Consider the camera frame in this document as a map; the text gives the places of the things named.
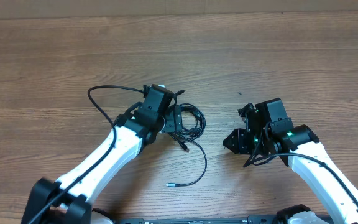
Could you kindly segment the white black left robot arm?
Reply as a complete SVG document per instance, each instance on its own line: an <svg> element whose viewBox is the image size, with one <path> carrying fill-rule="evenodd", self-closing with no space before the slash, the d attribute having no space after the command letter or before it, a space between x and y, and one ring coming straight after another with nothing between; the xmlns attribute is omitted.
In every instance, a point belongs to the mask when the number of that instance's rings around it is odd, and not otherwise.
<svg viewBox="0 0 358 224"><path fill-rule="evenodd" d="M32 187L22 223L112 223L93 204L105 186L129 161L172 125L169 116L182 91L145 86L137 102L110 120L107 138L83 162L56 181L41 178Z"/></svg>

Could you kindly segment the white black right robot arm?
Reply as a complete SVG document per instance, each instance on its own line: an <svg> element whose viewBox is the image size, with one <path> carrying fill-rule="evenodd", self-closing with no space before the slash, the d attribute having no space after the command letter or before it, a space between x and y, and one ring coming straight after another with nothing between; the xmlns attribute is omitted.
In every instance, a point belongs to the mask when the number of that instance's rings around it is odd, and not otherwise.
<svg viewBox="0 0 358 224"><path fill-rule="evenodd" d="M238 113L246 126L235 129L223 146L234 154L249 155L244 167L278 157L306 182L334 223L358 223L358 189L307 125L294 126L280 98L248 103Z"/></svg>

